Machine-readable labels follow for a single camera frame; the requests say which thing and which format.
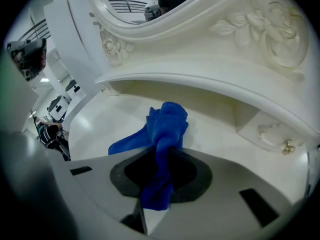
white shelf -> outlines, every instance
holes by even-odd
[[[287,156],[266,151],[236,133],[232,98],[178,84],[134,81],[119,96],[97,94],[71,122],[71,159],[106,156],[111,144],[144,126],[150,107],[158,109],[166,101],[179,103],[188,113],[184,148],[245,166],[292,203],[303,197],[308,170],[303,146]]]
[[[297,84],[278,73],[244,60],[223,56],[172,56],[118,67],[96,83],[154,80],[220,93],[248,103],[292,126],[305,136],[320,133],[319,109],[307,107]]]

railing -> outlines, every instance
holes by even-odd
[[[113,9],[119,13],[145,13],[146,2],[134,1],[134,0],[109,0]],[[30,28],[18,41],[34,40],[34,39],[48,39],[51,37],[46,19],[41,20],[39,23]]]
[[[46,19],[41,20],[39,23],[30,28],[18,41],[34,40],[34,39],[48,39],[51,37]]]
[[[109,0],[113,9],[119,13],[145,13],[146,2],[134,0]]]

blue cloth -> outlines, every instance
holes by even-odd
[[[44,127],[43,125],[41,125],[40,128],[39,128],[39,130],[38,130],[40,135],[42,134],[42,132],[44,131],[44,129],[45,129],[45,127]]]
[[[156,147],[158,170],[141,193],[141,203],[145,209],[162,211],[169,208],[173,184],[168,168],[168,149],[182,148],[183,135],[189,125],[187,116],[184,108],[177,103],[165,102],[161,109],[151,107],[141,130],[109,147],[109,155],[141,147]]]

black trim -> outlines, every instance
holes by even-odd
[[[71,169],[70,172],[71,172],[71,174],[73,176],[75,176],[75,175],[78,175],[78,174],[83,174],[83,173],[89,172],[91,170],[92,170],[91,167],[83,166],[83,167],[80,167],[80,168]]]
[[[128,214],[120,220],[121,223],[125,224],[129,228],[138,231],[142,234],[147,235],[147,225],[145,220],[144,210],[141,205],[140,199],[136,201],[136,205],[132,214]]]
[[[111,5],[112,5],[112,7],[113,7],[113,8],[118,8],[118,7],[120,7],[120,8],[127,8],[127,6],[126,6],[126,5],[119,4],[119,3],[112,3]],[[145,7],[144,7],[144,6],[130,6],[130,8],[145,9]]]
[[[62,106],[58,106],[58,108],[55,111],[59,112],[61,109],[62,109]]]
[[[138,4],[144,4],[146,5],[146,2],[141,1],[135,1],[135,0],[109,0],[109,2],[132,2],[132,3],[138,3]]]
[[[131,13],[131,9],[130,9],[130,5],[129,5],[128,1],[126,1],[126,4],[128,5],[129,11]]]
[[[242,190],[239,193],[261,227],[265,227],[278,218],[278,213],[253,188]]]
[[[147,148],[111,169],[110,180],[123,196],[140,198],[141,190],[157,172],[155,154],[154,146]],[[206,163],[176,148],[168,150],[168,167],[173,184],[170,203],[196,200],[213,180]]]
[[[80,90],[80,86],[77,86],[75,89],[74,89],[74,92],[76,93],[77,91]]]

white furniture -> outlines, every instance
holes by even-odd
[[[116,18],[108,0],[89,1],[114,69],[71,122],[73,160],[107,155],[150,107],[173,101],[189,114],[184,147],[246,166],[292,203],[306,194],[320,50],[294,1],[187,0],[141,25]]]
[[[69,103],[65,97],[59,95],[57,98],[51,101],[50,106],[47,108],[47,111],[51,117],[56,121],[60,122],[64,120],[64,115],[67,112]]]
[[[80,89],[79,93],[70,101],[62,122],[62,127],[66,132],[70,131],[70,123],[92,97],[93,95],[85,95]]]

